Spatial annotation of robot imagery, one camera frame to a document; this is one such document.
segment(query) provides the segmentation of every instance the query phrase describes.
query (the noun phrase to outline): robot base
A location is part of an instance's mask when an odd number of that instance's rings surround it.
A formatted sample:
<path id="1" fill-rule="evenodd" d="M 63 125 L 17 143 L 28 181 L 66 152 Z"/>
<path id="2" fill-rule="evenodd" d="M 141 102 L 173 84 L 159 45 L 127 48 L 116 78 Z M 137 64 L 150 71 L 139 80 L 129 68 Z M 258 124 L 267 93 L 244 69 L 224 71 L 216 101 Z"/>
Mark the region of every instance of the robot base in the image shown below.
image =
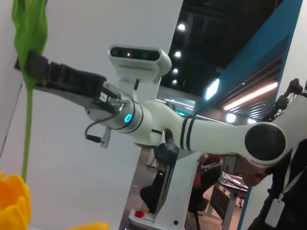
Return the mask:
<path id="1" fill-rule="evenodd" d="M 145 230 L 169 230 L 169 229 L 165 229 L 164 226 L 159 226 L 158 224 L 155 224 L 153 221 L 154 221 L 154 214 L 152 213 L 146 213 L 146 218 L 138 218 L 138 217 L 135 217 L 134 214 L 135 214 L 136 210 L 135 209 L 132 209 L 130 214 L 129 214 L 129 223 L 134 225 L 134 226 L 137 226 L 137 227 L 140 227 L 140 228 L 143 228 Z"/>
<path id="2" fill-rule="evenodd" d="M 165 179 L 163 184 L 167 193 L 161 192 L 156 213 L 146 213 L 145 218 L 137 218 L 133 209 L 129 214 L 129 224 L 142 230 L 184 230 L 200 155 L 200 152 L 192 154 L 181 149 L 175 167 L 167 169 L 171 172 L 170 178 Z"/>

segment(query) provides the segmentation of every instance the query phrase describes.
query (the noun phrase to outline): green stem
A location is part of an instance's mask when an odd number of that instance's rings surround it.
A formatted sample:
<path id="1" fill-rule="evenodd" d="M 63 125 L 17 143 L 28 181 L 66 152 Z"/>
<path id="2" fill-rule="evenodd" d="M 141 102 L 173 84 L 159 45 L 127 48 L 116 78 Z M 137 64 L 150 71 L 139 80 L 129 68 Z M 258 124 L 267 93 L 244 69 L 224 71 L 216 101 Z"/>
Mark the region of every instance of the green stem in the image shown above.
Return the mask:
<path id="1" fill-rule="evenodd" d="M 29 162 L 29 150 L 31 142 L 31 124 L 32 124 L 32 104 L 33 104 L 33 90 L 27 90 L 27 120 L 25 125 L 25 138 L 24 138 L 24 161 L 22 177 L 24 182 L 27 179 L 27 169 Z"/>

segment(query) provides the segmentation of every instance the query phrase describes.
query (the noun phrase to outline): artificial flower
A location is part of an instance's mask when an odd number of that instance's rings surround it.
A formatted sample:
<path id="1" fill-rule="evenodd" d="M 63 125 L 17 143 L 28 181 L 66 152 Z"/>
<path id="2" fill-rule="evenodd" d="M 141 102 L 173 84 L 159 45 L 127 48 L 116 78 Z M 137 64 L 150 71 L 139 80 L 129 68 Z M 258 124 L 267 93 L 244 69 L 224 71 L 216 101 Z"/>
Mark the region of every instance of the artificial flower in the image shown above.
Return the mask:
<path id="1" fill-rule="evenodd" d="M 0 173 L 0 230 L 27 230 L 31 221 L 29 186 L 18 175 L 4 179 Z M 70 230 L 108 230 L 105 223 L 94 223 Z"/>

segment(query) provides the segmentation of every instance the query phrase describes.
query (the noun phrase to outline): black circular joint cap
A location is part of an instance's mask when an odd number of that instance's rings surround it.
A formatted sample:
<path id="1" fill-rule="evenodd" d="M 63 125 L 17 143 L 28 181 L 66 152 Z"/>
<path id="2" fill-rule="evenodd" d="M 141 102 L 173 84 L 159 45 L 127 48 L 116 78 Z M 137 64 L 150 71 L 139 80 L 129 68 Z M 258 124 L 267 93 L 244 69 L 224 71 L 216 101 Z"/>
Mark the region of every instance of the black circular joint cap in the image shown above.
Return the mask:
<path id="1" fill-rule="evenodd" d="M 283 153 L 286 139 L 278 127 L 259 124 L 247 132 L 245 146 L 254 158 L 261 161 L 271 161 Z"/>

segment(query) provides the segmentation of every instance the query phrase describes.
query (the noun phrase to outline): white badge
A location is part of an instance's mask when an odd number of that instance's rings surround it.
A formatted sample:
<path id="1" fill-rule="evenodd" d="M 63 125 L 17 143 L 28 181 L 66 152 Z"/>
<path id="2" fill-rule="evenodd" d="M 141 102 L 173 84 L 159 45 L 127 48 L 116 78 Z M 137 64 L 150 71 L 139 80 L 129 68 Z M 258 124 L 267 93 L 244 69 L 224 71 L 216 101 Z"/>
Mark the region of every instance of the white badge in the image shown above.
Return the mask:
<path id="1" fill-rule="evenodd" d="M 274 199 L 270 207 L 269 213 L 265 219 L 265 223 L 275 228 L 278 224 L 280 216 L 282 215 L 284 202 Z"/>

